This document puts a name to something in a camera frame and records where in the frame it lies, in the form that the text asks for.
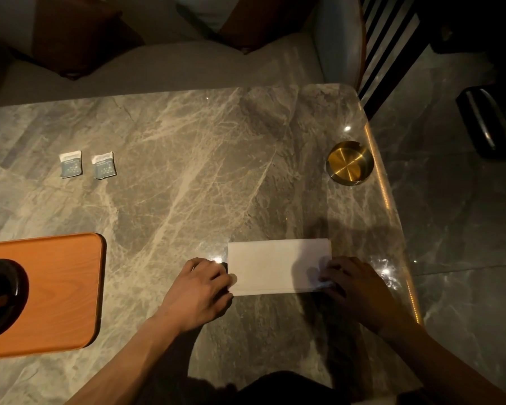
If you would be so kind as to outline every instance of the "small packet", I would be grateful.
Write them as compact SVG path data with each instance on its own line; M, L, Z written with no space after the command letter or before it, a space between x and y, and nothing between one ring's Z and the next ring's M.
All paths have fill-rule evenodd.
M82 152L80 150L60 154L61 178L82 175L81 156Z
M116 175L116 169L114 168L114 156L112 152L92 156L92 163L94 164L96 179L101 180L106 177Z

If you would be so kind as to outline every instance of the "gray marble tabletop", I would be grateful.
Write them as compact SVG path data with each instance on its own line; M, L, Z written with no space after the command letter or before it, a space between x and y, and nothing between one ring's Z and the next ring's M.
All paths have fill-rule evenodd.
M340 186L324 170L345 139L374 155L359 186ZM61 179L58 155L73 150L82 150L84 174ZM95 180L90 156L111 150L117 176ZM334 255L369 261L419 319L384 165L347 86L0 108L0 241L82 231L107 240L99 336L77 351L0 360L0 404L63 403L154 313L187 259L224 260L228 241L328 237ZM176 341L140 401L161 394L184 403L278 370L352 401L418 384L324 294L258 295L235 298L222 318Z

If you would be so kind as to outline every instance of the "marble floor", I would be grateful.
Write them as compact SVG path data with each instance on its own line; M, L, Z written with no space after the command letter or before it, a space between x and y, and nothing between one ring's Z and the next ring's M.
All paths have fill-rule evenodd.
M427 48L371 120L429 333L506 390L506 161L480 158L455 98L483 54Z

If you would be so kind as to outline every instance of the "white sofa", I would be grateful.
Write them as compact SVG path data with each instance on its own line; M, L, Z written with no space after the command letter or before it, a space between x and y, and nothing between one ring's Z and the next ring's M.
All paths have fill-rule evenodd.
M147 45L70 81L0 49L0 106L184 89L342 82L363 63L358 0L321 0L302 32L248 55L203 38L171 0L109 0Z

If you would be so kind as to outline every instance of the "orange wooden tray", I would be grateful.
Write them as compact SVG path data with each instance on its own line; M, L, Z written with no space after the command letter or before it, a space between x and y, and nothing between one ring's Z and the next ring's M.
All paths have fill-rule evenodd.
M28 300L0 334L0 357L79 349L99 331L105 239L97 233L0 242L28 276Z

